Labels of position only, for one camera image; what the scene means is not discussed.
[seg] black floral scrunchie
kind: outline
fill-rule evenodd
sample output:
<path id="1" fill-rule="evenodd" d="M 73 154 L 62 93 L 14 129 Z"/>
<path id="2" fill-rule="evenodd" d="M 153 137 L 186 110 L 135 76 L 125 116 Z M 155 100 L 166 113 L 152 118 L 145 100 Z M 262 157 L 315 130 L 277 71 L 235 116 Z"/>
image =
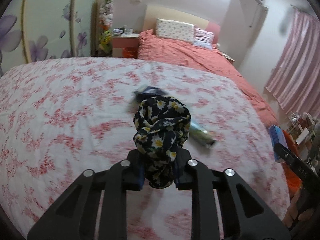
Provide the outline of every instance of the black floral scrunchie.
<path id="1" fill-rule="evenodd" d="M 169 187 L 173 183 L 171 163 L 189 137 L 189 110 L 173 97 L 153 97 L 141 102 L 133 120 L 137 129 L 133 141 L 144 156 L 150 186 Z"/>

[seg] silver screw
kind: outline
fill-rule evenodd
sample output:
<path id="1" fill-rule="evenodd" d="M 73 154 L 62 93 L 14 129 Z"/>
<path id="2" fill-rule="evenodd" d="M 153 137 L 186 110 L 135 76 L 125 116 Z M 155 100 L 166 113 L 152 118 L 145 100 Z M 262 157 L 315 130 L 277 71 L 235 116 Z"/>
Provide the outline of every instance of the silver screw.
<path id="1" fill-rule="evenodd" d="M 120 164 L 123 167 L 128 167 L 130 165 L 130 161 L 129 160 L 123 160 L 122 162 L 120 162 Z"/>
<path id="2" fill-rule="evenodd" d="M 197 166 L 198 162 L 196 160 L 191 159 L 191 160 L 188 160 L 188 164 L 190 166 Z"/>
<path id="3" fill-rule="evenodd" d="M 235 171 L 233 169 L 226 169 L 225 171 L 227 176 L 233 176 L 235 174 Z"/>
<path id="4" fill-rule="evenodd" d="M 93 175 L 93 170 L 85 170 L 83 172 L 83 175 L 86 176 L 86 177 L 90 177 Z"/>

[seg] striped curtain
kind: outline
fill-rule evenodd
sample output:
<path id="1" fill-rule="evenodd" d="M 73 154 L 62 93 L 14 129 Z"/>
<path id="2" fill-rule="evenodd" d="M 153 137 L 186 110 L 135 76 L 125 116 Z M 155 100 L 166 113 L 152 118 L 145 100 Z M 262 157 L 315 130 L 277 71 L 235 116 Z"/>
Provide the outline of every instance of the striped curtain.
<path id="1" fill-rule="evenodd" d="M 320 116 L 320 22 L 296 10 L 292 30 L 266 89 L 281 108 Z"/>

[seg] pink bedspread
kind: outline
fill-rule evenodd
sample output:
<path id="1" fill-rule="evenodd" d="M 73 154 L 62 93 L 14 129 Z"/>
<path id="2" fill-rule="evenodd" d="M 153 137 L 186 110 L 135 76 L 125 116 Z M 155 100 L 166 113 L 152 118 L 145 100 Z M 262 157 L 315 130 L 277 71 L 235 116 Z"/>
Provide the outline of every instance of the pink bedspread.
<path id="1" fill-rule="evenodd" d="M 0 79 L 0 204 L 24 236 L 84 170 L 96 172 L 135 149 L 132 91 L 153 85 L 185 102 L 219 141 L 191 156 L 233 168 L 283 218 L 290 204 L 281 164 L 250 103 L 228 78 L 165 63 L 65 58 L 21 65 Z M 127 197 L 129 239 L 190 239 L 191 194 L 174 185 Z"/>
<path id="2" fill-rule="evenodd" d="M 139 38 L 139 59 L 188 66 L 230 78 L 250 101 L 266 127 L 278 124 L 269 104 L 217 49 L 210 51 L 183 41 L 157 38 L 153 30 L 140 33 Z"/>

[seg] red and white floral tablecloth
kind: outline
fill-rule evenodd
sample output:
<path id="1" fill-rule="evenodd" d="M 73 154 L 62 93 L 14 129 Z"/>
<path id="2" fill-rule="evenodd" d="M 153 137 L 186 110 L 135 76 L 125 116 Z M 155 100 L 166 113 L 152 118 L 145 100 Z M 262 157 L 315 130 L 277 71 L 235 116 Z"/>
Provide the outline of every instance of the red and white floral tablecloth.
<path id="1" fill-rule="evenodd" d="M 220 140 L 184 147 L 209 168 L 235 169 L 282 218 L 289 205 L 282 166 L 251 104 L 228 78 L 182 66 L 121 58 L 68 58 L 11 69 L 0 79 L 0 204 L 26 236 L 85 169 L 102 171 L 134 149 L 132 91 L 163 88 Z M 129 239 L 190 239 L 191 194 L 174 185 L 129 192 Z"/>

